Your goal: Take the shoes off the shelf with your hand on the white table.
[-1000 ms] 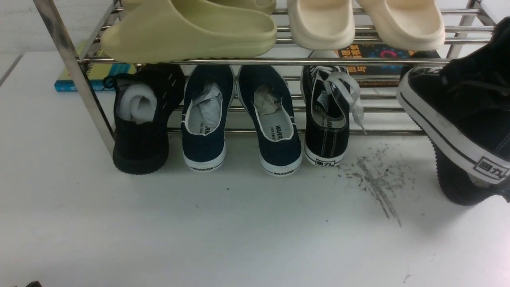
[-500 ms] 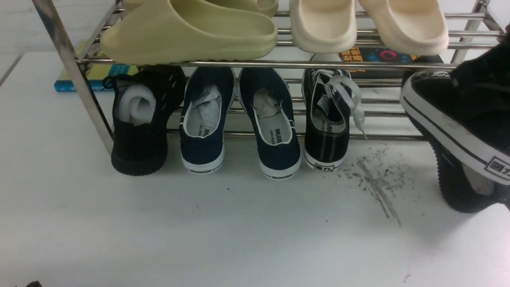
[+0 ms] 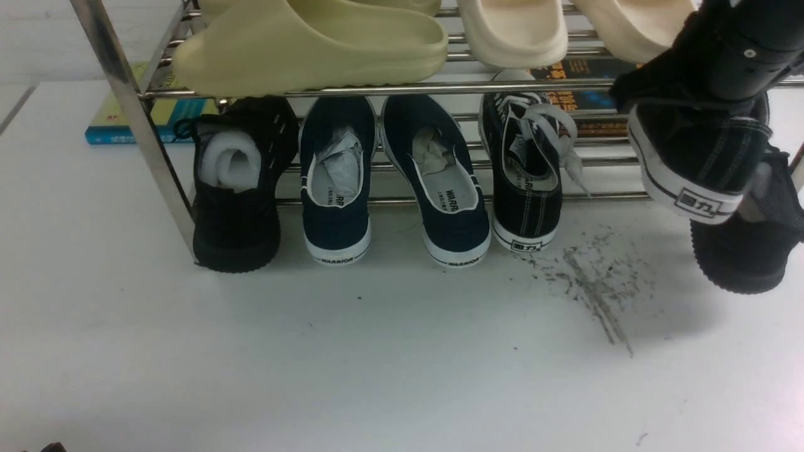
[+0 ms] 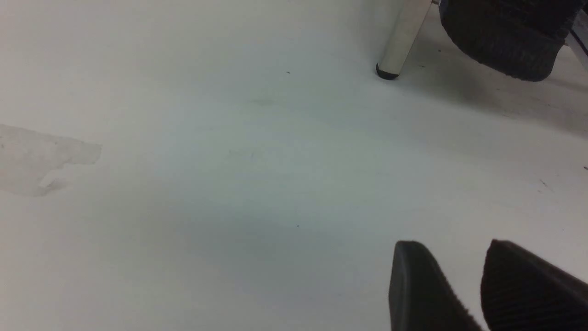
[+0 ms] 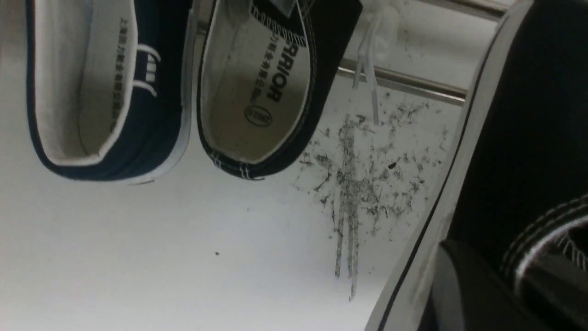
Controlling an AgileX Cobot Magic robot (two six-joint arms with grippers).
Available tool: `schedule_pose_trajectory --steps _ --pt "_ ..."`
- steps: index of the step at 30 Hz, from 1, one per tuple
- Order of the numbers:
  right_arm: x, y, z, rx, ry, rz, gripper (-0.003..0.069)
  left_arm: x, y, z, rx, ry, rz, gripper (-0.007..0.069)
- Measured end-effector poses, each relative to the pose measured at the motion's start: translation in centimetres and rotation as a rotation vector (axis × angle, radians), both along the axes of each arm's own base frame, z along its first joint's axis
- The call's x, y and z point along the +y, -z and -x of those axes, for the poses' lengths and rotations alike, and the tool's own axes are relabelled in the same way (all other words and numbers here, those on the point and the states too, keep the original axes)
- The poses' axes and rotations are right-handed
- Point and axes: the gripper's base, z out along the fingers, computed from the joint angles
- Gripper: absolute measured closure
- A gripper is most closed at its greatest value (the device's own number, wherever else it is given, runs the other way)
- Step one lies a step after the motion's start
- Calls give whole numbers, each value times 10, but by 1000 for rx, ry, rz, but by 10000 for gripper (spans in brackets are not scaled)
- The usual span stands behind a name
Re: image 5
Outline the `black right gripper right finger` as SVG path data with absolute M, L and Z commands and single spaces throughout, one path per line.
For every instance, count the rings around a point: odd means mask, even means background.
M 553 331 L 588 329 L 587 272 L 556 254 L 532 262 L 521 281 L 521 297 Z

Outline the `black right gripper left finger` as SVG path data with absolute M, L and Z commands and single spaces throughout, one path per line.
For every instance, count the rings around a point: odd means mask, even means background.
M 431 288 L 433 331 L 545 331 L 471 247 L 440 243 Z

